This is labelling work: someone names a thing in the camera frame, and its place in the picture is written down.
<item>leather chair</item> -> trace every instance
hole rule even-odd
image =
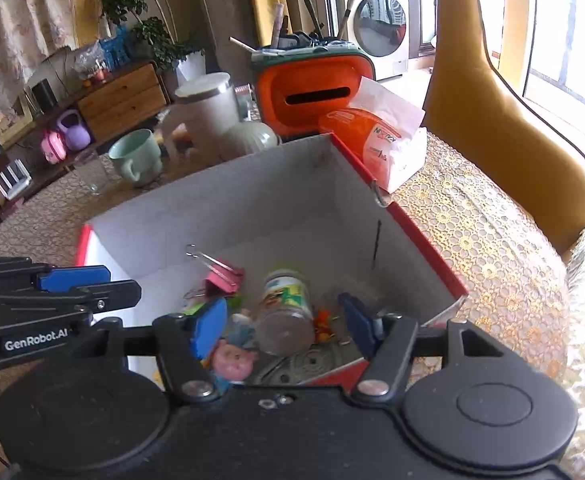
[[[439,0],[425,125],[508,193],[559,254],[585,228],[585,156],[490,62],[479,0]]]

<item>pink pig toy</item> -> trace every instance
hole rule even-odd
[[[229,345],[226,339],[222,339],[212,355],[212,369],[228,381],[243,381],[252,372],[257,358],[257,352]]]

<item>black circular disc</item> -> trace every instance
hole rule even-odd
[[[577,425],[556,383],[500,359],[450,364],[407,391],[401,416],[423,444],[466,466],[518,470],[557,457]]]
[[[44,363],[0,396],[10,460],[51,471],[112,465],[146,447],[168,418],[147,378],[96,359]]]

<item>screw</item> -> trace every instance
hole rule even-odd
[[[364,395],[369,397],[380,397],[388,393],[390,388],[384,381],[375,379],[368,379],[360,382],[357,389]]]
[[[261,399],[258,404],[265,410],[274,410],[277,407],[277,403],[272,399]]]
[[[282,406],[286,406],[288,404],[292,404],[293,402],[295,402],[295,398],[291,397],[290,395],[280,395],[277,396],[277,402]]]
[[[181,390],[188,397],[203,399],[212,395],[214,387],[206,381],[188,381],[188,383],[182,384]]]

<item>wooden drawer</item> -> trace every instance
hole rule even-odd
[[[103,88],[95,90],[92,94],[84,97],[77,103],[79,111],[88,121],[95,118],[112,107],[130,99],[131,97],[159,85],[157,74],[153,65],[144,65],[141,68],[130,72]]]
[[[144,119],[159,112],[165,105],[164,93],[157,85],[125,102],[109,107],[107,112],[97,117],[86,120],[95,140],[105,142],[137,126]]]

